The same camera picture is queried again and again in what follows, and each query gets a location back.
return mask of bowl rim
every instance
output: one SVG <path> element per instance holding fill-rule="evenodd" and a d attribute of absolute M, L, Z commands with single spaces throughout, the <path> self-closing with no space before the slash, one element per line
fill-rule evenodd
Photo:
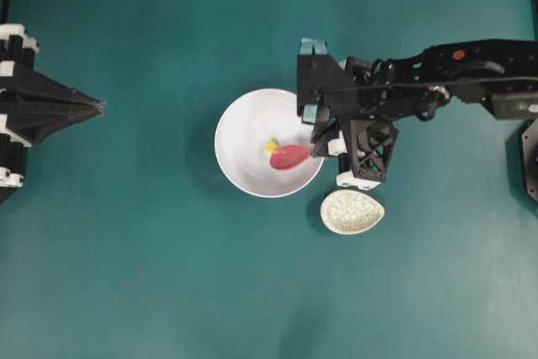
<path fill-rule="evenodd" d="M 248 193 L 249 195 L 252 195 L 254 197 L 258 197 L 258 198 L 283 198 L 283 197 L 287 197 L 289 195 L 292 195 L 294 193 L 297 193 L 299 192 L 300 190 L 302 190 L 303 188 L 305 188 L 307 185 L 309 185 L 316 177 L 317 175 L 319 174 L 319 171 L 321 170 L 321 167 L 323 166 L 323 163 L 325 161 L 325 158 L 319 158 L 319 164 L 318 164 L 318 168 L 316 169 L 316 171 L 312 174 L 312 176 L 308 179 L 308 181 L 306 181 L 305 184 L 303 184 L 301 187 L 299 188 L 296 188 L 290 192 L 287 192 L 287 193 L 279 193 L 277 195 L 264 195 L 264 194 L 261 194 L 261 193 L 255 193 L 255 192 L 252 192 L 252 191 L 249 191 L 243 187 L 241 187 L 239 184 L 237 184 L 234 180 L 232 180 L 229 176 L 229 174 L 226 172 L 226 170 L 222 167 L 222 165 L 220 164 L 220 153 L 217 152 L 217 134 L 219 133 L 220 131 L 220 127 L 221 127 L 221 124 L 222 124 L 222 119 L 223 117 L 226 115 L 226 113 L 228 113 L 228 110 L 235 104 L 235 103 L 238 103 L 243 97 L 246 97 L 246 96 L 250 96 L 252 95 L 252 93 L 255 93 L 255 92 L 282 92 L 282 93 L 286 93 L 286 94 L 289 94 L 289 95 L 292 95 L 294 96 L 295 98 L 297 98 L 297 94 L 295 94 L 294 92 L 290 92 L 288 90 L 283 90 L 281 88 L 274 88 L 274 87 L 267 87 L 267 88 L 258 88 L 256 90 L 252 90 L 252 91 L 249 91 L 249 92 L 246 92 L 245 94 L 237 97 L 228 107 L 226 107 L 226 109 L 224 110 L 224 112 L 222 113 L 222 115 L 220 115 L 220 118 L 219 118 L 219 122 L 217 123 L 217 128 L 215 129 L 215 135 L 214 135 L 214 152 L 215 152 L 215 157 L 217 158 L 217 164 L 219 165 L 219 168 L 220 168 L 220 171 L 224 174 L 224 176 L 228 179 L 228 181 L 230 181 L 232 184 L 234 184 L 238 189 L 240 189 L 241 191 L 243 191 L 244 193 Z"/>

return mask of yellow object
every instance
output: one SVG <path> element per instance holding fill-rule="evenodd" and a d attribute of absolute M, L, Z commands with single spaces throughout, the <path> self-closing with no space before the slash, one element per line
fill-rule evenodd
<path fill-rule="evenodd" d="M 276 149 L 278 149 L 278 142 L 276 139 L 269 140 L 263 146 L 263 151 L 265 151 L 269 156 L 272 155 Z"/>

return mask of black robot end effector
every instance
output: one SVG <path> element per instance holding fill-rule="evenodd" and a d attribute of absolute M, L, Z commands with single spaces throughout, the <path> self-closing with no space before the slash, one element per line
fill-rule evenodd
<path fill-rule="evenodd" d="M 34 71 L 38 51 L 24 26 L 0 25 L 0 203 L 24 185 L 32 145 L 104 111 L 97 99 Z"/>
<path fill-rule="evenodd" d="M 297 64 L 298 115 L 314 126 L 314 156 L 338 156 L 337 183 L 384 182 L 397 119 L 435 117 L 453 96 L 496 119 L 538 117 L 538 44 L 481 40 L 431 47 L 408 59 L 337 63 L 326 44 L 303 40 Z"/>

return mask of red spoon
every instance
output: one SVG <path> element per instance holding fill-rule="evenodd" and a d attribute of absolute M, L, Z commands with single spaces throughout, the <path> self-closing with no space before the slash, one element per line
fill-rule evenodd
<path fill-rule="evenodd" d="M 275 170 L 288 170 L 301 164 L 310 157 L 314 145 L 285 145 L 276 149 L 269 164 Z"/>

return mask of teal background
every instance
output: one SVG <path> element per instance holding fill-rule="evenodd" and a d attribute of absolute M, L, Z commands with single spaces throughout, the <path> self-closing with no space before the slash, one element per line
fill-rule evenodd
<path fill-rule="evenodd" d="M 36 69 L 106 100 L 0 207 L 0 357 L 538 357 L 538 223 L 514 133 L 454 101 L 398 122 L 387 209 L 330 234 L 329 161 L 278 200 L 214 159 L 226 106 L 336 58 L 534 38 L 530 0 L 12 0 Z"/>

